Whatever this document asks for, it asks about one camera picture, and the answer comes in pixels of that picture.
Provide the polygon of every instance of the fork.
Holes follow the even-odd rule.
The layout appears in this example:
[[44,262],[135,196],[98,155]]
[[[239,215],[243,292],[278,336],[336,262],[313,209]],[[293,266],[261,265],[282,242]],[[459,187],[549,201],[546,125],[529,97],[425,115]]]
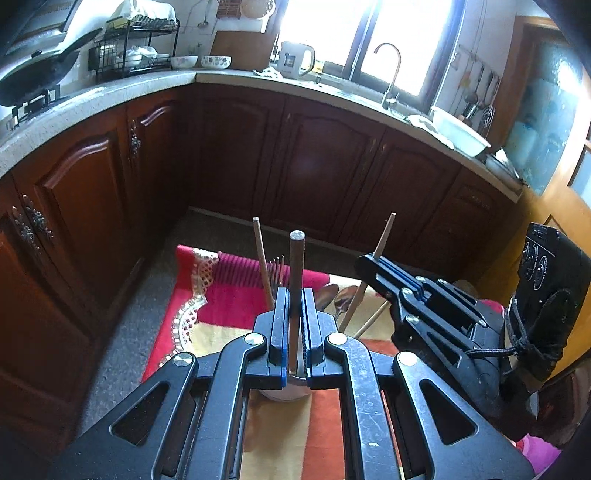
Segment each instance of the fork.
[[268,271],[269,271],[269,281],[271,283],[271,294],[273,295],[273,300],[277,299],[277,289],[279,287],[284,287],[283,285],[283,269],[285,266],[285,257],[282,255],[281,257],[275,257],[273,260],[269,262]]

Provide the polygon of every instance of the countertop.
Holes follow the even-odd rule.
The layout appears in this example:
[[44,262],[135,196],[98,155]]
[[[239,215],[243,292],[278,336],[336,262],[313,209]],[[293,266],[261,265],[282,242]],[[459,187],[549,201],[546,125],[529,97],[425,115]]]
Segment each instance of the countertop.
[[97,85],[72,94],[71,98],[47,112],[19,125],[0,140],[0,177],[44,143],[86,118],[135,98],[190,83],[215,83],[252,87],[296,95],[362,115],[395,128],[428,144],[493,185],[516,203],[519,196],[508,189],[484,165],[451,150],[429,133],[413,127],[402,118],[386,113],[379,104],[328,85],[289,79],[269,79],[241,70],[187,70],[155,72]]

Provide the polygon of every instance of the kitchen cabinet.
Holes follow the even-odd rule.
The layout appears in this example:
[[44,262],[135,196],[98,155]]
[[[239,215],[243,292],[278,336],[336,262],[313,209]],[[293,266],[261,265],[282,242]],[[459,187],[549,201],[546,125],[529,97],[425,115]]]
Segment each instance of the kitchen cabinet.
[[261,215],[284,96],[224,85],[197,91],[191,204],[252,220]]
[[462,168],[405,255],[413,266],[456,280],[512,205],[488,182]]
[[460,170],[434,148],[389,129],[339,238],[339,245],[375,249],[391,212],[396,221],[385,255],[406,263],[414,243]]
[[97,350],[10,176],[0,180],[0,272],[0,422],[52,455],[74,435]]
[[164,239],[188,204],[184,89],[170,89],[127,105],[128,182],[134,187],[139,238],[148,249]]
[[271,168],[263,220],[336,241],[385,127],[354,113],[289,98]]
[[26,196],[44,217],[40,244],[101,319],[101,332],[110,329],[142,260],[125,181],[129,168],[123,105],[70,128],[12,170],[23,203]]

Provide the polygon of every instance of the dish rack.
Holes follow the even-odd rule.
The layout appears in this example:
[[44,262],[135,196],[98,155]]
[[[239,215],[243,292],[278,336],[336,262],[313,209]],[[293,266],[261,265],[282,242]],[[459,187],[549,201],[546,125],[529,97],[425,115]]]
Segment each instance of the dish rack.
[[[88,70],[96,72],[96,80],[99,82],[125,78],[150,70],[170,69],[170,57],[174,57],[177,50],[179,28],[179,20],[152,19],[143,15],[137,15],[132,20],[115,18],[107,23],[104,35],[88,51]],[[142,57],[139,63],[130,62],[126,58],[128,46],[132,43],[136,46],[151,46],[154,37],[173,34],[174,47],[169,57]],[[120,52],[123,52],[123,55],[119,59],[117,55]]]

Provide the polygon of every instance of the metal bolt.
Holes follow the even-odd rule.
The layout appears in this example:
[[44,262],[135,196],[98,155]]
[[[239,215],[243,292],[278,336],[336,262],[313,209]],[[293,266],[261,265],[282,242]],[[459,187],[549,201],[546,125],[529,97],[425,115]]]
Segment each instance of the metal bolt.
[[347,343],[347,336],[340,332],[331,333],[329,335],[329,342],[333,345],[344,345]]
[[398,361],[407,367],[416,365],[418,357],[412,352],[400,352],[398,354]]
[[249,345],[260,345],[265,341],[265,337],[263,337],[260,333],[247,333],[244,336],[244,341]]
[[193,363],[193,356],[187,352],[180,352],[174,356],[173,362],[177,367],[188,367]]

